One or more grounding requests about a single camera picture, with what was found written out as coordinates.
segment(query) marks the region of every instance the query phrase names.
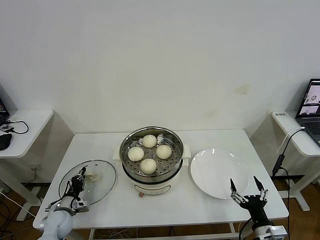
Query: cable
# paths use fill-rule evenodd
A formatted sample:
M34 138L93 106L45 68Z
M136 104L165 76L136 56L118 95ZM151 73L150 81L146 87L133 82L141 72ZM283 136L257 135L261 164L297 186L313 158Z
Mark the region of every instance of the cable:
M248 223L251 221L251 217L248 219L248 221L245 222L245 224L242 226L240 232L239 232L239 240L241 240L241 234L242 234L242 231L244 230L244 228L248 225Z
M177 236L177 234L176 234L176 231L175 231L174 227L173 227L173 226L171 226L171 228L172 228L172 231L173 231L174 235L175 235L175 236Z
M27 209L25 209L23 206L21 206L19 203L16 203L15 201L13 201L11 198L7 197L6 195L4 195L2 192L0 192L0 194L2 194L3 196L5 196L8 200L10 200L11 202L17 204L20 208L24 209L27 213L29 213L31 216L36 217L35 215L33 215L31 212L29 212Z
M107 238L109 238L109 237L111 236L112 232L110 231L110 229L108 229L108 231L109 231L109 235L102 234L102 233L100 233L100 232L98 232L98 231L96 231L96 234L98 234L98 235L100 235L100 236L102 236L102 237L107 237Z
M10 240L12 240L12 235L13 235L12 231L0 230L0 232L2 232L2 233L9 233L8 235L5 235L4 238L10 236Z
M285 151L287 150L287 147L288 147L288 145L289 145L290 140L292 139L292 137L293 137L295 134L297 134L298 132L304 131L304 130L305 130L304 128L303 128L303 129L300 129L300 130L296 131L294 134L292 134L292 135L289 137L288 142L286 143L285 148L284 148L284 150L283 150L283 152L282 152L282 155L285 154Z
M284 167L280 167L280 169L284 170L287 177L288 177L288 202L286 205L286 208L288 209L289 215L288 215L288 238L290 240L290 208L289 208L289 199L290 199L290 179L289 179L289 173Z
M123 233L124 231L127 231L129 229L129 227L128 228L126 228L125 230L122 230L122 231L119 231L119 232L113 232L113 233L111 233L111 235L110 235L110 237L109 237L109 239L111 239L111 238L113 238L114 236L116 236L116 235L118 235L118 234L120 234L121 235L121 233Z
M29 227L27 227L27 228L25 228L25 229L22 229L22 230L20 230L20 231L16 231L16 232L11 233L11 234L9 234L9 235L6 235L6 236L3 236L3 237L0 237L0 239L4 239L4 238L9 237L9 236L12 236L12 235L14 235L14 234L21 233L21 232L23 232L23 231L25 231L25 230L27 230L27 229L31 229L31 228L33 228L33 226L29 226Z
M25 133L27 133L29 131L29 126L26 124L25 121L10 121L10 120L8 120L8 121L5 121L3 123L4 124L23 123L26 126L26 131L24 131L24 132L17 132L17 131L14 131L13 129L10 131L10 132L15 133L15 134L25 134Z
M7 209L7 211L8 211L8 218L10 218L10 210L9 210L9 208L8 208L8 206L5 204L5 203L3 203L2 201L0 202L0 203L2 203L5 207L6 207L6 209ZM6 221L4 222L4 224L2 224L1 226L0 226L0 229L2 229L3 228L3 226L4 227L6 227L7 226L7 224L8 224L8 219L7 218L5 218L6 219Z
M14 212L14 214L12 215L12 217L10 218L10 221L12 219L14 219L15 215L20 211L20 208L18 207L18 209ZM10 223L10 221L6 221L6 225L4 226L3 230L6 230L8 224Z
M285 135L285 137L284 137L281 145L279 146L279 148L278 148L278 150L276 151L275 154L277 154L277 153L280 151L280 149L281 149L282 145L284 144L286 138L287 138L293 131L299 130L299 129L305 129L305 127L304 127L304 126L301 126L301 127L296 127L296 128L294 128L294 129L291 129L291 130Z
M10 210L9 210L8 206L7 206L4 202L2 202L2 201L0 201L0 204L3 204L3 205L5 206L5 208L7 209L7 211L8 211L8 217L4 216L1 212L0 212L0 215L1 215L4 219L6 219L7 221L10 221L11 223L22 223L22 222L24 222L24 221L27 221L27 220L29 220L29 219L33 219L33 218L34 218L33 216L30 216L30 217L26 218L24 221L11 220L11 219L10 219Z
M126 234L126 235L128 235L128 237L129 237L130 239L132 239L132 237L131 237L128 233L126 233L125 231L124 231L122 234Z
M298 131L296 131L294 134L292 134L292 135L289 137L289 139L288 139L288 141L287 141L287 143L286 143L286 145L285 145L285 148L284 148L282 154L280 154L280 155L278 156L278 159L276 160L276 162L275 162L275 164L274 164L274 166L273 166L273 169L272 169L272 177L274 177L274 176L277 174L277 172L279 171L279 169L280 169L280 167L281 167L281 165L282 165L282 163L283 163L283 161L284 161L284 159L285 159L285 152L286 152L287 147L288 147L288 145L289 145L289 143L290 143L290 140L292 139L292 137L293 137L295 134L297 134L297 133L300 132L300 131L305 131L305 128L299 129Z
M239 226L238 226L238 232L240 231L240 226L242 224L242 221L239 223Z

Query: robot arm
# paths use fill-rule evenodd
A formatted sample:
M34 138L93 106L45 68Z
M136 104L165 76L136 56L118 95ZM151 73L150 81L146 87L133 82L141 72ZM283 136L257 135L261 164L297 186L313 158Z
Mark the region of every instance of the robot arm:
M88 203L79 197L80 193L84 191L85 172L86 168L84 167L76 176L72 177L62 198L50 203L45 209L48 215L40 225L43 234L39 240L64 239L73 228L72 216L76 213L89 211Z
M242 196L237 192L236 186L232 179L231 184L231 198L243 209L249 211L252 218L252 230L256 235L255 240L284 240L287 235L284 226L274 226L274 223L270 221L264 210L264 206L267 204L268 190L264 189L262 183L255 177L255 184L260 191L260 195L245 195Z

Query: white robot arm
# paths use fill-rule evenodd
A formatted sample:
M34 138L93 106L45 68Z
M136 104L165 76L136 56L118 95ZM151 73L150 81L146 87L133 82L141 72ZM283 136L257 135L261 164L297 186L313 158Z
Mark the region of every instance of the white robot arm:
M43 223L43 234L39 240L60 240L67 236L73 227L72 216L66 211L54 211Z
M70 179L62 198L52 202L45 209L48 215L42 220L40 229L43 234L38 240L64 239L73 228L72 216L89 211L88 203L79 197L84 191L85 172L86 167L83 167L78 175Z

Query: computer mouse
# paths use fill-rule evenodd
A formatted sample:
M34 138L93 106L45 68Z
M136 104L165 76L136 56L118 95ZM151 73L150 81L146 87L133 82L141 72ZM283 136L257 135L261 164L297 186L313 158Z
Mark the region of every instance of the computer mouse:
M7 133L0 135L0 150L4 150L9 147L12 139L12 134Z

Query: laptop screen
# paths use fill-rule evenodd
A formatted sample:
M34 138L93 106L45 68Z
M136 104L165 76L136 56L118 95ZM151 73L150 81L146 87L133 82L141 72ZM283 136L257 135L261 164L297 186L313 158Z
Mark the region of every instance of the laptop screen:
M320 79L311 79L297 117L320 117Z

